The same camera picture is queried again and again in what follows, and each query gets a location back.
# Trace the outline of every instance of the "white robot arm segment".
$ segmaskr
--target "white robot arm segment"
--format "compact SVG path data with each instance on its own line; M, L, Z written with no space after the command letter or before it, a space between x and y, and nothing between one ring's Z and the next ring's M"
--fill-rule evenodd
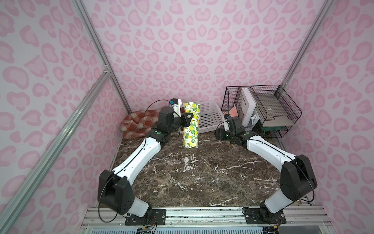
M290 162L292 159L295 159L294 154L281 150L280 148L265 141L260 136L253 136L247 140L247 149L270 162L278 169L278 171L282 171L282 165L284 162Z
M139 172L155 154L160 152L160 150L160 142L157 142L157 140L152 137L147 137L130 157L118 167L114 168L114 174L121 178L126 176L127 181L132 185Z

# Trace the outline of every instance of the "metal bracket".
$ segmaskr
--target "metal bracket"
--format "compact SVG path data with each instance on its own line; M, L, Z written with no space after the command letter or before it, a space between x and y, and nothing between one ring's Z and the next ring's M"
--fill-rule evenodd
M274 214L272 218L268 220L268 222L263 222L259 220L260 217L260 208L248 208L244 209L243 213L245 214L245 221L247 224L285 224L287 223L286 217L283 214L283 211L278 211Z
M154 217L156 217L156 225L165 225L166 210L165 209L152 209L150 221L144 223L144 217L138 217L136 215L127 214L125 225L126 226L142 226L152 225L154 223Z

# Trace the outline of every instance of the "white book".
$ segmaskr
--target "white book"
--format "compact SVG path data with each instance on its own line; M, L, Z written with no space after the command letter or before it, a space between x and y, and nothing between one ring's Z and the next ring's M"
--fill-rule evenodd
M253 111L256 108L256 101L254 100L251 92L248 88L242 88L242 98L241 98L241 107L242 107L242 114L240 119L242 120L242 124L244 127L250 127L251 125L251 117Z

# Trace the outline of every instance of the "plaid cloth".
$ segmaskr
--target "plaid cloth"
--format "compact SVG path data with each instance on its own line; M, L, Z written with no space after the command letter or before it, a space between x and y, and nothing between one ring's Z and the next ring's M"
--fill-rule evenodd
M144 137L151 129L155 122L159 120L159 110L135 111L126 116L121 122L121 131L124 139Z

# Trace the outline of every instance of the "wire file tray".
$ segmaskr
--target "wire file tray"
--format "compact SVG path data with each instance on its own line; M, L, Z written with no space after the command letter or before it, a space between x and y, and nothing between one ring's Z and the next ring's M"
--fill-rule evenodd
M227 114L234 105L238 116L242 115L241 88L248 88L256 102L256 112L259 115L261 125L275 121L277 117L286 117L291 125L281 129L271 130L271 136L282 138L301 117L301 110L280 85L255 85L255 86L228 86L222 104L222 112ZM252 130L253 126L245 126L245 129Z

